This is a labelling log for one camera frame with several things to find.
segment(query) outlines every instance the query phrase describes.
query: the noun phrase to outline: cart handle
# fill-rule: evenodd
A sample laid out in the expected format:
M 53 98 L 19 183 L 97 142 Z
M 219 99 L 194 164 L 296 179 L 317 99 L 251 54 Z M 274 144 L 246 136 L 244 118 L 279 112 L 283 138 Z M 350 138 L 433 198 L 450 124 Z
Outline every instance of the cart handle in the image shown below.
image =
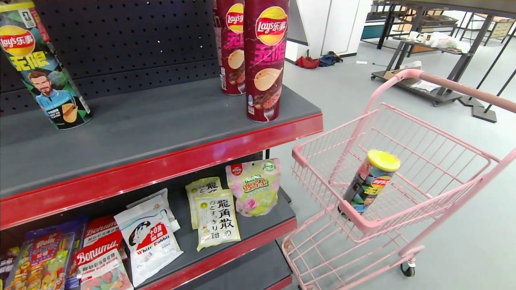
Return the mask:
M 387 82 L 383 83 L 371 96 L 371 99 L 366 107 L 366 113 L 371 111 L 373 106 L 376 103 L 376 99 L 379 97 L 380 94 L 382 94 L 385 90 L 395 85 L 397 82 L 400 82 L 404 78 L 417 78 L 422 79 L 427 82 L 440 85 L 442 87 L 458 91 L 460 93 L 463 93 L 468 96 L 475 97 L 481 101 L 487 102 L 489 104 L 493 104 L 494 106 L 497 106 L 499 108 L 505 109 L 507 111 L 511 111 L 516 114 L 516 103 L 513 103 L 509 100 L 502 99 L 500 97 L 497 97 L 493 94 L 483 92 L 477 89 L 474 89 L 470 86 L 462 85 L 457 82 L 454 82 L 449 79 L 441 78 L 438 76 L 434 76 L 431 74 L 427 74 L 422 70 L 417 69 L 406 69 L 402 70 L 399 73 L 395 74 L 393 78 L 389 79 Z

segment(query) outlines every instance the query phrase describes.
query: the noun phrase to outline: man illustration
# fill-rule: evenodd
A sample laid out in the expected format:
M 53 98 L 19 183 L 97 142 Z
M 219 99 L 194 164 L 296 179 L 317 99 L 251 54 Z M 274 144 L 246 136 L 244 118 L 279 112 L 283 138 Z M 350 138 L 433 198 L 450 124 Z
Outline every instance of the man illustration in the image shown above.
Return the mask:
M 33 86 L 41 92 L 40 95 L 36 96 L 36 101 L 45 111 L 47 117 L 49 117 L 48 110 L 57 108 L 68 101 L 72 101 L 74 106 L 77 106 L 74 97 L 68 91 L 58 91 L 52 88 L 52 82 L 44 72 L 33 71 L 29 73 L 28 78 Z

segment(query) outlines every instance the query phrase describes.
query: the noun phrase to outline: yellow candy bag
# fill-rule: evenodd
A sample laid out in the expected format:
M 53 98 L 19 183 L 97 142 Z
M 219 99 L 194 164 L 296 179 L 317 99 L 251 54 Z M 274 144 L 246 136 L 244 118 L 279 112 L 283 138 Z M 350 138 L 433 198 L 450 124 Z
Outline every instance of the yellow candy bag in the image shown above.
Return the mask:
M 281 167 L 278 158 L 226 166 L 236 211 L 246 217 L 268 214 L 278 203 Z
M 199 245 L 203 248 L 240 241 L 236 223 L 235 204 L 230 190 L 195 196 L 197 220 L 199 221 Z
M 209 194 L 221 190 L 220 178 L 209 177 L 194 181 L 187 186 L 186 193 L 188 194 L 188 202 L 190 203 L 190 217 L 192 220 L 192 229 L 196 230 L 199 225 L 197 224 L 197 211 L 195 206 L 195 197 L 199 195 Z

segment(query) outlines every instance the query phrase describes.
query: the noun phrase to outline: white wall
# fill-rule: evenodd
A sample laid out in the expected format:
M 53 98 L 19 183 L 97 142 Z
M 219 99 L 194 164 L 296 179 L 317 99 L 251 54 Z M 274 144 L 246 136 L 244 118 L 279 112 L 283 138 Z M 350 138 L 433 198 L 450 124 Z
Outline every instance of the white wall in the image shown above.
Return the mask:
M 285 57 L 295 61 L 306 54 L 318 58 L 328 51 L 353 54 L 372 0 L 297 0 L 309 46 L 287 43 Z

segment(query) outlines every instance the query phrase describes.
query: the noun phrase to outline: shopping cart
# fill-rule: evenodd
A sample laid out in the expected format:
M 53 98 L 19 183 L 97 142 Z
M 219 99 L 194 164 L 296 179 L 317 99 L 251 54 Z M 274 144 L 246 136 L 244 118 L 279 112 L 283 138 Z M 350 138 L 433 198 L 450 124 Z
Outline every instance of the shopping cart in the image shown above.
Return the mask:
M 283 241 L 301 289 L 350 289 L 398 265 L 413 276 L 418 243 L 516 158 L 516 149 L 499 159 L 389 104 L 371 110 L 406 77 L 516 113 L 513 102 L 408 69 L 373 93 L 361 117 L 295 146 L 294 175 L 322 207 Z M 370 149 L 396 155 L 401 168 L 360 215 L 341 196 Z

